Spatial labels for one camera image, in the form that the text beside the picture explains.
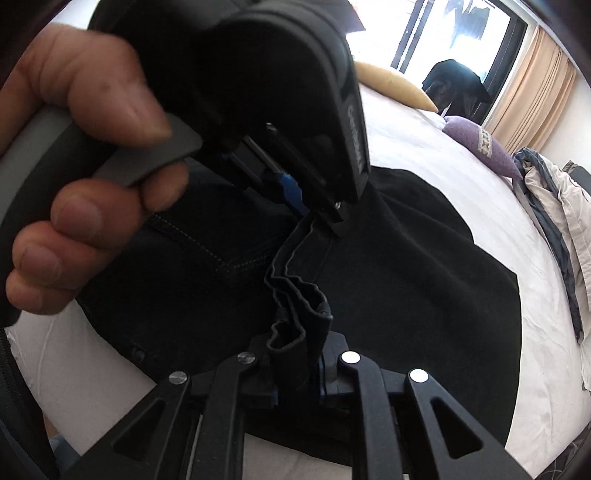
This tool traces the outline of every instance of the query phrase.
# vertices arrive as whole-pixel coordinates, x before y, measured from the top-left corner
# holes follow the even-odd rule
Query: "yellow pillow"
[[[382,95],[411,108],[429,112],[438,111],[427,94],[398,70],[382,68],[357,60],[355,60],[355,70],[361,83]]]

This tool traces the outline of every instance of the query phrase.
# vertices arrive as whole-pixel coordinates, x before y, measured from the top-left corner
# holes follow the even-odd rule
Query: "wall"
[[[591,88],[581,74],[540,153],[560,168],[572,160],[591,171]]]

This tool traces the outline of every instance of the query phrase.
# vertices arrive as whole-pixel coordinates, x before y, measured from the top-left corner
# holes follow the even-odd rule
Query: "beige curtain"
[[[566,54],[540,26],[499,105],[484,127],[509,153],[541,150],[576,79]]]

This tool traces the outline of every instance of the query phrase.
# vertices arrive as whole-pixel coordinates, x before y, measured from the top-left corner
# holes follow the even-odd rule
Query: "black fabric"
[[[275,305],[264,275],[295,225],[287,207],[195,163],[182,199],[153,216],[77,301],[154,381],[208,371],[269,331]]]
[[[517,279],[474,245],[447,199],[409,172],[375,168],[346,237],[313,216],[295,224],[286,208],[195,167],[181,202],[80,304],[154,380],[211,369],[274,323],[280,397],[303,396],[332,326],[383,368],[430,371],[505,443],[521,352]],[[239,265],[251,268],[228,269]]]
[[[332,329],[382,368],[432,373],[504,445],[521,355],[515,274],[407,171],[374,168],[352,230],[326,238],[313,228],[287,271],[324,292]]]
[[[423,90],[435,103],[439,114],[469,118],[480,103],[492,103],[492,97],[480,77],[456,60],[437,63],[423,81]]]

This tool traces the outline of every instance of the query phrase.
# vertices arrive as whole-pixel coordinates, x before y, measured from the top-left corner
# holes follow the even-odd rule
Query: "pillow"
[[[461,116],[447,116],[445,120],[447,123],[443,127],[443,133],[464,145],[497,175],[512,179],[523,178],[503,146],[480,125]]]
[[[398,70],[382,68],[357,60],[355,60],[355,70],[357,71],[357,79],[372,90],[410,108],[438,112],[437,107],[427,94]]]

